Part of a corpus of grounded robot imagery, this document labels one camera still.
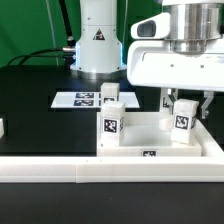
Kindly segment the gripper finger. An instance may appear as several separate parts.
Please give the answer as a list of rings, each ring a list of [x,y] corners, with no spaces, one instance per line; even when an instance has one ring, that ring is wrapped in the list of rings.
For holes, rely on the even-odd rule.
[[[204,92],[204,102],[201,105],[201,118],[206,119],[209,115],[208,107],[214,99],[214,92],[213,91],[205,91]]]
[[[174,105],[174,102],[178,98],[178,90],[174,88],[168,88],[167,89],[167,103],[169,107],[172,107]]]

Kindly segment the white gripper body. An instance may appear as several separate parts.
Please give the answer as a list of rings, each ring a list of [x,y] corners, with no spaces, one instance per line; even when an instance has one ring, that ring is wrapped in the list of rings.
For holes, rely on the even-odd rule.
[[[224,36],[163,12],[131,27],[127,78],[136,86],[224,91]]]

